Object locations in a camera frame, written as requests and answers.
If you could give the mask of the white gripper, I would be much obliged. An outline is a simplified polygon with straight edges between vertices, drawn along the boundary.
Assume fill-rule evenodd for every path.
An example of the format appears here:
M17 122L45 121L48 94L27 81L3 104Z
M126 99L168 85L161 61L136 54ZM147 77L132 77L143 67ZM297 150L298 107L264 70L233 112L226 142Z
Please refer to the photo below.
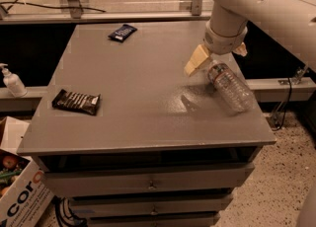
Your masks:
M241 33L232 37L225 37L217 34L211 27L211 23L207 22L204 32L204 44L199 44L194 50L187 62L184 71L187 76L191 77L200 69L205 67L211 61L211 54L223 55L227 53L235 53L245 57L248 53L244 38L248 29L242 27Z

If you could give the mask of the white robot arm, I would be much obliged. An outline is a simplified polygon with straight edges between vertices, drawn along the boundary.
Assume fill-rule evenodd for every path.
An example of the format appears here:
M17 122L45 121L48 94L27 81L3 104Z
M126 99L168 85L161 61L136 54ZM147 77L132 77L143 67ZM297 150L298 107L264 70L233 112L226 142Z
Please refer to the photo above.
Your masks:
M246 55L246 25L252 22L310 69L316 70L316 0L213 0L204 43L185 66L192 76L214 54Z

